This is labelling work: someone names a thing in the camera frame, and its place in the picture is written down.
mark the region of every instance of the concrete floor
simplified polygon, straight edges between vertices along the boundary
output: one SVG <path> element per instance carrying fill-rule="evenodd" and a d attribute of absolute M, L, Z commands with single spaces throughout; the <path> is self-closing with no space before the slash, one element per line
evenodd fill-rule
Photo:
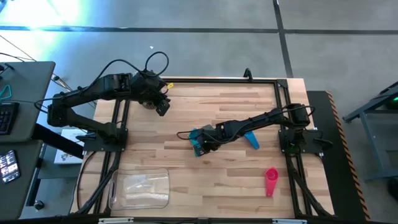
<path fill-rule="evenodd" d="M 0 13 L 0 26 L 277 28 L 272 0 L 34 2 L 9 2 Z M 279 6 L 285 29 L 398 29 L 398 1 L 394 0 L 280 0 Z M 46 13 L 30 10 L 33 7 L 45 9 Z M 293 76 L 304 78 L 307 90 L 330 90 L 340 116 L 371 99 L 398 77 L 397 35 L 343 33 L 286 35 Z M 0 35 L 37 60 L 55 61 L 55 73 L 72 88 L 91 83 L 112 59 L 123 58 L 142 68 L 147 56 L 156 50 L 163 50 L 170 57 L 164 75 L 240 77 L 249 67 L 256 77 L 287 76 L 279 34 L 0 31 Z M 2 52 L 24 56 L 1 39 L 0 48 Z M 160 70 L 163 64 L 159 57 L 150 66 Z M 123 64 L 108 70 L 130 71 Z M 59 91 L 61 88 L 51 83 L 46 97 Z M 76 111 L 87 117 L 94 113 L 86 105 Z M 42 114 L 39 122 L 46 122 Z M 361 123 L 354 120 L 343 127 L 371 219 L 396 223 L 398 203 L 387 193 L 386 181 L 363 181 L 376 167 Z M 40 212 L 43 216 L 57 215 Z"/>

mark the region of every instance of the white paper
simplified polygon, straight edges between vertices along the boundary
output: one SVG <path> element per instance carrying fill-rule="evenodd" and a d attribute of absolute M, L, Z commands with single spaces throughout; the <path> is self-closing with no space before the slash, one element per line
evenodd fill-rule
<path fill-rule="evenodd" d="M 77 144 L 84 146 L 84 142 L 78 142 L 79 140 L 76 136 L 85 135 L 86 133 L 80 129 L 63 129 L 61 136 L 67 138 Z M 57 154 L 55 155 L 54 164 L 81 164 L 82 160 L 63 152 L 62 150 L 57 150 Z"/>

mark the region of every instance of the pink object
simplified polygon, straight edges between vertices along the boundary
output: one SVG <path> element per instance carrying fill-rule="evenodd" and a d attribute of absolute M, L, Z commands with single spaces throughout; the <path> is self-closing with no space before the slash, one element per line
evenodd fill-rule
<path fill-rule="evenodd" d="M 278 181 L 278 171 L 275 169 L 275 167 L 271 167 L 266 171 L 265 176 L 266 176 L 266 196 L 272 197 L 272 194 L 274 194 L 276 182 Z"/>

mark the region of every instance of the keyboard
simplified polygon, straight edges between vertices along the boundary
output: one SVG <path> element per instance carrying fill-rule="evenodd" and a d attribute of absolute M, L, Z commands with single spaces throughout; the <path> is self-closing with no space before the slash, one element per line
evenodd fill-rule
<path fill-rule="evenodd" d="M 0 103 L 0 135 L 11 133 L 18 114 L 19 103 Z"/>

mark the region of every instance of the blue block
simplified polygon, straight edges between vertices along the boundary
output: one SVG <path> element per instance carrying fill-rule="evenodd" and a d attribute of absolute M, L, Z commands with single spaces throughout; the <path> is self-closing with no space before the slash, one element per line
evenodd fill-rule
<path fill-rule="evenodd" d="M 260 148 L 260 144 L 257 141 L 257 139 L 252 131 L 249 131 L 246 134 L 244 134 L 244 137 L 246 137 L 246 139 L 249 140 L 249 142 L 251 143 L 251 145 L 253 146 L 254 149 Z"/>
<path fill-rule="evenodd" d="M 193 131 L 189 134 L 188 138 L 190 138 L 190 142 L 193 146 L 193 151 L 195 152 L 195 156 L 199 157 L 201 156 L 203 153 L 201 153 L 201 145 L 199 144 L 199 142 L 196 140 L 196 137 L 199 135 L 199 130 L 197 130 L 196 128 L 193 129 Z"/>

